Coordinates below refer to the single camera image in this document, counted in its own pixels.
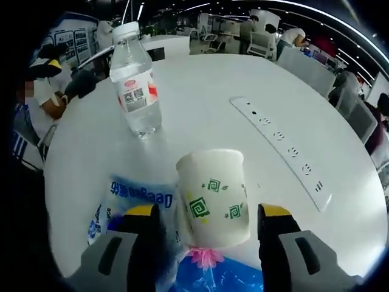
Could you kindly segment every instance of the white round table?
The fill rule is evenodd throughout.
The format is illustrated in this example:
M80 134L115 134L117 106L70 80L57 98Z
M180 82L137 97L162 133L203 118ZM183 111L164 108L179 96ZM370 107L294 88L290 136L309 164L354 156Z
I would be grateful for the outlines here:
M332 247L348 274L366 275L387 240L384 193L357 135L323 97L253 56L195 55L153 66L163 125L152 138L131 134L108 79L71 102L53 137L44 170L46 203L52 251L64 276L80 266L110 174L174 182L180 157L211 148L244 155L252 236L226 256L260 268L256 209L269 203L287 208L302 230ZM280 154L230 103L236 96L271 116L310 157L332 193L323 212Z

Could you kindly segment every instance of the bottle cap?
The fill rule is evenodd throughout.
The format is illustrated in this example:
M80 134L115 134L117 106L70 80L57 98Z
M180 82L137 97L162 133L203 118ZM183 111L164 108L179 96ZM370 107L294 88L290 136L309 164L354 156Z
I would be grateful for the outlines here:
M134 35L139 34L139 24L137 21L133 21L131 23L125 23L121 26L116 27L112 31L112 36L114 38L114 43L117 44L118 42L132 37Z

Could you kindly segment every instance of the pink flower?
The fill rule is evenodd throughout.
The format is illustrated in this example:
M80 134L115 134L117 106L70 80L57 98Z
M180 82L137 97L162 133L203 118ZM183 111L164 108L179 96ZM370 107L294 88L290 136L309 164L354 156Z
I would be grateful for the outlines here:
M208 270L209 267L216 267L217 262L223 262L224 258L220 252L214 251L207 248L195 248L190 247L188 256L191 256L191 262L197 263L199 268L202 268L204 271Z

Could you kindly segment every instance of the blue plastic bag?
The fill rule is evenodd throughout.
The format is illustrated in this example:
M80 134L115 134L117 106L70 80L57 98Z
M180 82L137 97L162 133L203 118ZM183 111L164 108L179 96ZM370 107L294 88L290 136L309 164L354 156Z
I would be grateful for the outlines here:
M165 229L165 242L161 252L166 262L156 282L157 291L167 291L176 279L178 265L185 257L187 248L182 246L177 230L174 197L175 185L147 184L112 176L108 181L105 197L97 208L88 230L88 243L91 245L108 229L115 230L115 223L128 210L146 204L157 204L160 220Z
M262 272L224 258L215 268L204 270L186 257L180 263L169 292L261 292Z

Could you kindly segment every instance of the green pattern on cup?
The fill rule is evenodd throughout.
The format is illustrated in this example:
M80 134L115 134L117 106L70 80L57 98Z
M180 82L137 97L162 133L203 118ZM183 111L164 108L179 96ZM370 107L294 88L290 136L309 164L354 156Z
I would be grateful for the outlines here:
M231 219L239 218L240 216L241 216L241 209L240 209L239 205L234 205L234 206L230 207L230 218Z
M218 193L219 188L220 188L220 181L218 181L217 179L211 178L209 180L209 183L208 183L208 190L212 190L212 191Z
M194 218L204 217L210 214L203 197L190 202L189 206Z

